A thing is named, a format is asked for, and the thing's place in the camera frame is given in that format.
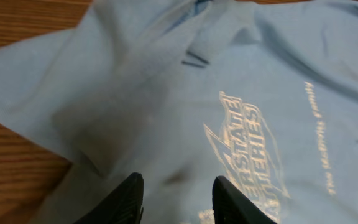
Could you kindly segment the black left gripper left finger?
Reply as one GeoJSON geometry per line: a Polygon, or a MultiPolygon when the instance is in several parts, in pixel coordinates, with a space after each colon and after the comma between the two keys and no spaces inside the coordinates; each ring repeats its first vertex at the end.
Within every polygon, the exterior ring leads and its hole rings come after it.
{"type": "Polygon", "coordinates": [[[139,224],[144,211],[143,196],[143,176],[134,172],[73,224],[139,224]]]}

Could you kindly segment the light blue printed t-shirt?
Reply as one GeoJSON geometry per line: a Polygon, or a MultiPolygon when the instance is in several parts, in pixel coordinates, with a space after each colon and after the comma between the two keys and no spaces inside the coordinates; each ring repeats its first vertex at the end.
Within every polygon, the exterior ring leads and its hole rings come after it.
{"type": "Polygon", "coordinates": [[[127,176],[143,223],[212,223],[226,177],[277,223],[358,223],[358,1],[95,1],[0,49],[0,123],[72,162],[32,223],[127,176]]]}

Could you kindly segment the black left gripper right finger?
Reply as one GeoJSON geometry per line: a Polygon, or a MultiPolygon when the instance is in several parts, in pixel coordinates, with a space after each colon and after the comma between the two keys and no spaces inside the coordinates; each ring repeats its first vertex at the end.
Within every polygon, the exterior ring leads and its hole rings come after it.
{"type": "Polygon", "coordinates": [[[276,224],[225,176],[215,178],[212,191],[215,224],[276,224]]]}

